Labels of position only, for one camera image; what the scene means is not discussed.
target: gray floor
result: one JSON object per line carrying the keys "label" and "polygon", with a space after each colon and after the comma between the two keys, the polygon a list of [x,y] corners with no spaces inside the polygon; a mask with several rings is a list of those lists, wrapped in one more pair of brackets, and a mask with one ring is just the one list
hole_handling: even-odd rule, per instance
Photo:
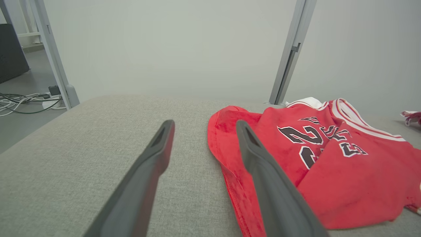
{"label": "gray floor", "polygon": [[[27,53],[25,56],[31,70],[1,83],[0,92],[23,95],[45,93],[49,86],[57,85],[45,50]],[[21,105],[18,111],[34,112],[42,109],[41,105]],[[0,154],[64,112],[66,110],[47,110],[36,114],[12,113],[0,117]]]}

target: white wall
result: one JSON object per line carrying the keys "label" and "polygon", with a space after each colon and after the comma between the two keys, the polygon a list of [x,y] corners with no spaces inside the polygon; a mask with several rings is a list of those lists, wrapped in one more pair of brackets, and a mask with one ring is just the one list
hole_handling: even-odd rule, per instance
{"label": "white wall", "polygon": [[6,24],[6,19],[4,19],[3,12],[0,10],[0,24]]}
{"label": "white wall", "polygon": [[81,102],[269,100],[296,0],[44,0]]}
{"label": "white wall", "polygon": [[342,97],[363,113],[421,111],[421,1],[317,0],[285,101]]}
{"label": "white wall", "polygon": [[[27,30],[25,26],[25,18],[22,13],[19,1],[21,0],[4,0],[16,34],[24,34],[27,32]],[[32,43],[30,37],[19,37],[18,39],[22,46],[29,45]]]}

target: red fabric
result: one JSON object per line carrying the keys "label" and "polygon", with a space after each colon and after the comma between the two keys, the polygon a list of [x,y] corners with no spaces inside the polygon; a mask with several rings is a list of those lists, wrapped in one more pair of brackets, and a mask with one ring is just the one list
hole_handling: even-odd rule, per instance
{"label": "red fabric", "polygon": [[[346,106],[345,102],[330,101],[319,110],[298,103],[289,108],[268,108],[263,114],[228,106],[210,118],[208,145],[221,163],[244,236],[265,233],[253,180],[241,160],[235,129],[239,119],[250,125],[327,229],[392,221],[405,205],[421,207],[421,150],[400,136],[369,127],[352,106],[335,110],[336,106]],[[281,132],[285,127],[314,140],[294,143]],[[306,127],[318,131],[321,144]],[[335,134],[339,140],[332,138]],[[310,169],[300,157],[303,147],[314,153]]]}

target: red garment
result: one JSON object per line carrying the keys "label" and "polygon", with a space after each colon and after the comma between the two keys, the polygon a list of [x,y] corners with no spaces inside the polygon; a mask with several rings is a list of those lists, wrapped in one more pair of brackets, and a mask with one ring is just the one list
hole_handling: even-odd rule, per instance
{"label": "red garment", "polygon": [[241,160],[239,119],[250,125],[327,229],[392,221],[405,205],[421,207],[421,150],[370,127],[344,99],[305,100],[263,114],[228,106],[209,120],[209,148],[221,163],[244,236],[262,236],[264,225]]}

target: metal post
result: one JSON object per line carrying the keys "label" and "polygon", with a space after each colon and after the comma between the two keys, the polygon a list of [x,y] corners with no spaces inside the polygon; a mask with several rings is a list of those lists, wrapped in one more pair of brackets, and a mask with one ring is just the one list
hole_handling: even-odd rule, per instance
{"label": "metal post", "polygon": [[297,0],[281,62],[279,63],[275,83],[269,98],[269,103],[271,104],[278,105],[284,100],[316,2],[317,0]]}
{"label": "metal post", "polygon": [[50,61],[51,69],[53,70],[54,77],[56,78],[57,85],[59,86],[61,96],[63,98],[66,108],[72,108],[70,105],[69,96],[66,91],[66,86],[69,84],[64,73],[63,65],[61,64],[60,56],[56,43],[54,41],[53,32],[50,29],[50,22],[47,17],[47,10],[45,9],[43,0],[30,0],[32,12],[34,13],[35,21],[38,30],[43,39],[44,48],[47,53],[48,60]]}

